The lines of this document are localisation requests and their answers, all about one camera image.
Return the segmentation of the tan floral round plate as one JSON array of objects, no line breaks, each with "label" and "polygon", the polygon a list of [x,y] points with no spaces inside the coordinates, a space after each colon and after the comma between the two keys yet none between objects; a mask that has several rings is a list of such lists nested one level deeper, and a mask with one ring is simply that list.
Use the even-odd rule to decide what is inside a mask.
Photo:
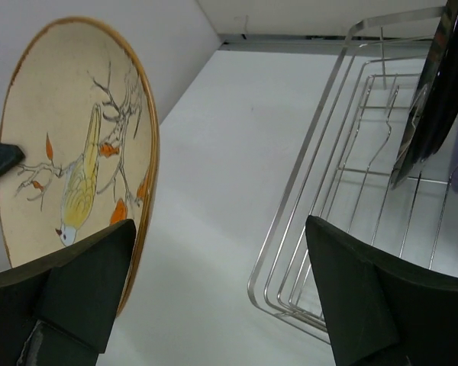
[{"label": "tan floral round plate", "polygon": [[131,219],[137,235],[120,299],[126,304],[160,164],[156,105],[131,45],[93,18],[47,24],[13,72],[0,141],[24,153],[0,178],[0,224],[10,265]]}]

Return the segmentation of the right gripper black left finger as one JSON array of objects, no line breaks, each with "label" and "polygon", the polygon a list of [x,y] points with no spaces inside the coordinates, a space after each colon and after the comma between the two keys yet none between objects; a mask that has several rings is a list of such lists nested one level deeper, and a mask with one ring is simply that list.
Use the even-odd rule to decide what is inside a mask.
[{"label": "right gripper black left finger", "polygon": [[105,352],[131,263],[131,219],[0,273],[0,355]]}]

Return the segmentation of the black mosaic rimmed plate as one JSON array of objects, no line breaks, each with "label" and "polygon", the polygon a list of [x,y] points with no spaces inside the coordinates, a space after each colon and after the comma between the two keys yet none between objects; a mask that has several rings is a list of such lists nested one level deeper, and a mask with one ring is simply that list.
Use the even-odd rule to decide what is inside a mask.
[{"label": "black mosaic rimmed plate", "polygon": [[398,187],[443,145],[458,115],[458,1],[443,8],[390,177]]}]

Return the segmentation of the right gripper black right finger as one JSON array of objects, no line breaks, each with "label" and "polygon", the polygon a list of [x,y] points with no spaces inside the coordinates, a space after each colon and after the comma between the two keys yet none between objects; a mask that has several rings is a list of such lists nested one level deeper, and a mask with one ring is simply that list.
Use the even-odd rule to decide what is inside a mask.
[{"label": "right gripper black right finger", "polygon": [[458,278],[309,216],[305,235],[337,365],[458,365]]}]

